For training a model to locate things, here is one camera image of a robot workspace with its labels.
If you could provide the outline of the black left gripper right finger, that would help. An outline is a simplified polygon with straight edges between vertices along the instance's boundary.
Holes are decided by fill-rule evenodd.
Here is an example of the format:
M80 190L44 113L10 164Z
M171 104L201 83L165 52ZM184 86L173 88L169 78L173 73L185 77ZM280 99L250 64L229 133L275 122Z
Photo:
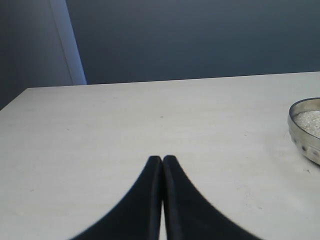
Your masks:
M163 159L168 240L251 240L253 235L213 207L189 180L177 158Z

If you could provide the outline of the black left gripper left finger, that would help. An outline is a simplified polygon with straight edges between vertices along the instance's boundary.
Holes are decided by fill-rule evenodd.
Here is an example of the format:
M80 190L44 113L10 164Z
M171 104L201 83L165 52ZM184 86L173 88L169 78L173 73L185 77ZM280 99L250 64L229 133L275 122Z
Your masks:
M158 240L162 215L162 160L150 156L126 195L74 240Z

